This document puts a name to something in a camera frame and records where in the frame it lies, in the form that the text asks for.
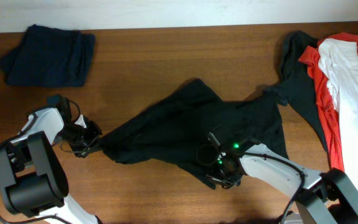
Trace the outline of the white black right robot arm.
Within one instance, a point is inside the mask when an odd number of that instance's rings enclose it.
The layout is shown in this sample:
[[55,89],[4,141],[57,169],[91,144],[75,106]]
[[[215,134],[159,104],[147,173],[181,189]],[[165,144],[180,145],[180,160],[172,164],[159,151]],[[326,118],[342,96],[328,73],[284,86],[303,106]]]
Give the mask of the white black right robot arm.
[[341,170],[305,168],[264,144],[246,148],[235,143],[228,149],[207,145],[196,157],[211,168],[209,181],[224,189],[238,186],[246,175],[289,197],[282,223],[358,223],[358,190]]

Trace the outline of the black t-shirt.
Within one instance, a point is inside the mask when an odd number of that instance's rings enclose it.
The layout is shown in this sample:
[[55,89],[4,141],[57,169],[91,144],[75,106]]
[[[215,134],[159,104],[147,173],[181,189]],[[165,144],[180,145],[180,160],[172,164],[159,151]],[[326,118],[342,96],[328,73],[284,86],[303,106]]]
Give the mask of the black t-shirt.
[[100,145],[117,163],[135,164],[157,159],[175,164],[215,189],[209,170],[196,159],[207,145],[208,133],[219,142],[237,135],[252,136],[276,154],[287,157],[282,118],[274,97],[261,95],[252,101],[223,101],[200,79],[104,135]]

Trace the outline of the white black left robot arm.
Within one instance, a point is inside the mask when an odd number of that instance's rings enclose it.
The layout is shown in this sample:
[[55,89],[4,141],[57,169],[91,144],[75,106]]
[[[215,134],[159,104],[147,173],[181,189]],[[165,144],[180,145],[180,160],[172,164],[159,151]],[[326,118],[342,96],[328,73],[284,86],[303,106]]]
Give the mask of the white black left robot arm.
[[86,157],[101,135],[97,124],[70,110],[51,106],[28,115],[19,133],[0,143],[0,195],[8,212],[26,216],[25,223],[92,223],[70,195],[68,179],[53,150],[67,142],[76,157]]

